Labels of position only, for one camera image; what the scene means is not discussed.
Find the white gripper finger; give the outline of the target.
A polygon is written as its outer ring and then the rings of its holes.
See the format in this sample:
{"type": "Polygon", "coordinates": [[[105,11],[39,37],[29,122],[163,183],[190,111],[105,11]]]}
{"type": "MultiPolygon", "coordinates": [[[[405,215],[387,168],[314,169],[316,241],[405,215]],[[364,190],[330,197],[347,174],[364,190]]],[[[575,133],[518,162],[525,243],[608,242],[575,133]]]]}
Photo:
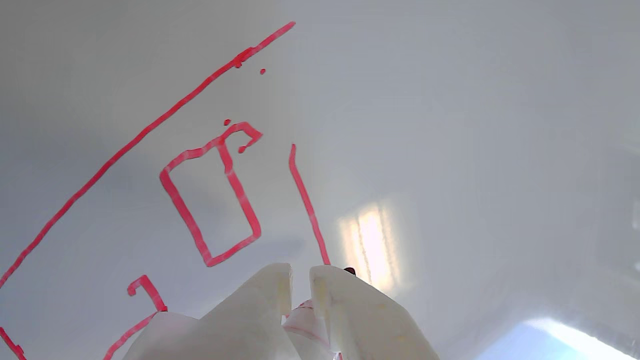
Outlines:
{"type": "Polygon", "coordinates": [[[344,360],[438,360],[411,314],[358,276],[318,265],[310,285],[315,316],[344,360]]]}
{"type": "Polygon", "coordinates": [[[269,264],[201,318],[156,314],[126,360],[298,360],[282,326],[290,312],[292,268],[269,264]]]}

